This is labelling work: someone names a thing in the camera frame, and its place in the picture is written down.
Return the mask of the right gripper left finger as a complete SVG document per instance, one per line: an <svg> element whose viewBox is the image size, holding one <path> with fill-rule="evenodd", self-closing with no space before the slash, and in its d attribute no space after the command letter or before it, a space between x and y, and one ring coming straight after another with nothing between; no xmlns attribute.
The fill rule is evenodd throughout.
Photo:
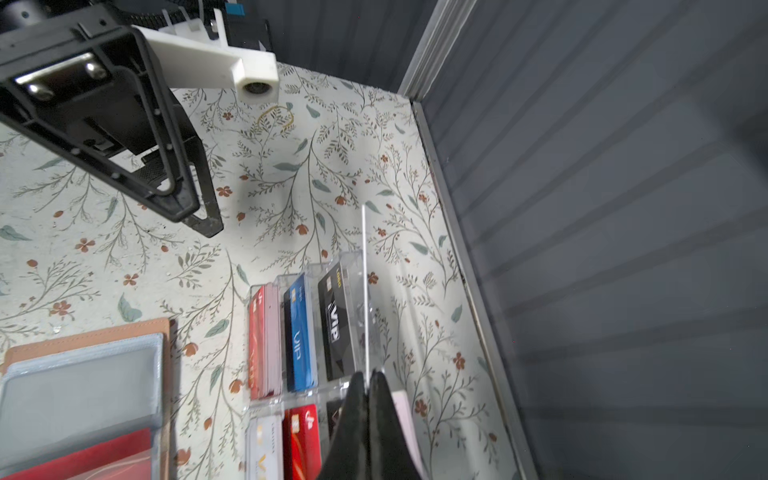
<svg viewBox="0 0 768 480"><path fill-rule="evenodd" d="M344 399L330 451L318 479L369 478L368 396L362 372L352 379Z"/></svg>

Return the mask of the pink leather card wallet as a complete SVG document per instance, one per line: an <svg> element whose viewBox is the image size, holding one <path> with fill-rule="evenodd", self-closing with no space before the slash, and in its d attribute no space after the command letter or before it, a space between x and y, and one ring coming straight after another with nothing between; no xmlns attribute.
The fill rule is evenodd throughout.
<svg viewBox="0 0 768 480"><path fill-rule="evenodd" d="M139 321L10 348L1 364L1 475L149 429L170 476L170 322Z"/></svg>

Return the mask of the black VIP card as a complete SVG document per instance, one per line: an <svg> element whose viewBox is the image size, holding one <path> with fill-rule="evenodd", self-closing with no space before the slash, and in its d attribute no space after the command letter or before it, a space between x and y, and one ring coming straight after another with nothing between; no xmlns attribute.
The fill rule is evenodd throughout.
<svg viewBox="0 0 768 480"><path fill-rule="evenodd" d="M318 283L326 377L341 379L354 372L354 352L341 264Z"/></svg>

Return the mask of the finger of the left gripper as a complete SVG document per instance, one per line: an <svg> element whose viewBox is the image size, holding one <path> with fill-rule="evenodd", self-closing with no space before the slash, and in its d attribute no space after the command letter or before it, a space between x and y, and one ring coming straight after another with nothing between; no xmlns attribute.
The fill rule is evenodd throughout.
<svg viewBox="0 0 768 480"><path fill-rule="evenodd" d="M146 184L148 190L156 190L156 193L142 195L144 205L150 210L212 238L223 231L224 225L204 145L193 134L184 139L183 147L185 160L182 166L189 171L188 179L174 177L163 164L159 148L141 157L143 165L134 176Z"/></svg>

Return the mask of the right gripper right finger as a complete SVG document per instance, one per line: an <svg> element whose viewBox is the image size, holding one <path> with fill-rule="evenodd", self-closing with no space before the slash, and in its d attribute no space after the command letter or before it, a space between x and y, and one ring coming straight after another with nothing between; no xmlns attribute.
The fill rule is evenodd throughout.
<svg viewBox="0 0 768 480"><path fill-rule="evenodd" d="M373 480L420 479L385 375L374 371L368 392L369 473Z"/></svg>

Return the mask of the pink VIP card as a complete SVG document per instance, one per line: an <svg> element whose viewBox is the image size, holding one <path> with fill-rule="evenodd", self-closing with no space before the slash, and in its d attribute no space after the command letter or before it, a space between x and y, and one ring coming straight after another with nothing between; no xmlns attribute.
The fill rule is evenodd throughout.
<svg viewBox="0 0 768 480"><path fill-rule="evenodd" d="M408 400L407 393L404 390L395 391L392 393L392 399L411 459L418 471L419 478L425 479L426 476L422 464L415 426L410 412L410 401Z"/></svg>

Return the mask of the blue VIP card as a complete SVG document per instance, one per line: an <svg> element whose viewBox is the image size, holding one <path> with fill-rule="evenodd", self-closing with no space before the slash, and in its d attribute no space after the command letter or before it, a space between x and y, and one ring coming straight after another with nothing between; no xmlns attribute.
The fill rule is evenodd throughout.
<svg viewBox="0 0 768 480"><path fill-rule="evenodd" d="M318 384L312 302L305 273L283 293L283 313L287 385L291 392L303 392Z"/></svg>

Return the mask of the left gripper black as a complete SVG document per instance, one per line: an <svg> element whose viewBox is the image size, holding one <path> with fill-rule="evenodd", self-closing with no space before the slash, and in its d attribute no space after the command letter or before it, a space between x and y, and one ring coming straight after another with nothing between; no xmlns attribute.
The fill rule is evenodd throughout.
<svg viewBox="0 0 768 480"><path fill-rule="evenodd" d="M1 3L1 121L172 222L199 208L159 66L173 37L113 1Z"/></svg>

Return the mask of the dark black card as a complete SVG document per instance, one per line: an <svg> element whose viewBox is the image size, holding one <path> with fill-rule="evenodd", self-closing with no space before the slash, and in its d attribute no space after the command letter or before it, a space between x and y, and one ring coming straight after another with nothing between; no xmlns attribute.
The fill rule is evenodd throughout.
<svg viewBox="0 0 768 480"><path fill-rule="evenodd" d="M326 405L329 438L333 439L334 432L339 424L343 399L330 400Z"/></svg>

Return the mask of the white VIP diamond card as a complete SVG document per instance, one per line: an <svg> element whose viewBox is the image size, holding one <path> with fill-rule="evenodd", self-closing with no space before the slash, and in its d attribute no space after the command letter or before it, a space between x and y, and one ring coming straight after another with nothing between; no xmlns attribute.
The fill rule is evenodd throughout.
<svg viewBox="0 0 768 480"><path fill-rule="evenodd" d="M282 420L279 415L252 419L246 431L246 478L283 480Z"/></svg>

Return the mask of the clear acrylic card display stand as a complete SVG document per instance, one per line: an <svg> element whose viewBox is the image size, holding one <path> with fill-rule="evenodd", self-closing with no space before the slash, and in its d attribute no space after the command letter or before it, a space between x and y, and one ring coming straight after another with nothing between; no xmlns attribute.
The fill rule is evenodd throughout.
<svg viewBox="0 0 768 480"><path fill-rule="evenodd" d="M347 301L350 329L352 335L352 347L354 352L354 372L341 379L329 381L326 377L325 356L323 346L323 331L319 307L318 283L320 279L337 263L341 264L344 292ZM300 274L305 273L310 289L312 302L312 317L314 322L314 338L317 355L318 384L316 387L303 391L291 392L287 385L287 356L285 344L285 317L283 313L283 293L290 283ZM322 466L330 451L332 439L329 438L326 405L330 400L345 399L352 376L362 372L365 379L367 396L372 373L380 371L385 375L384 355L381 346L383 325L373 311L371 295L366 284L369 273L365 255L360 251L344 252L325 263L317 263L306 266L303 270L294 274L278 276L273 281L278 288L280 302L280 324L282 339L282 393L263 400L253 401L250 398L248 406L248 423L245 430L245 475L246 475L246 431L252 419L279 415L283 420L287 410L315 405L320 421L320 443L322 452ZM247 323L247 373L248 373L248 321L247 305L250 299L250 291L246 300Z"/></svg>

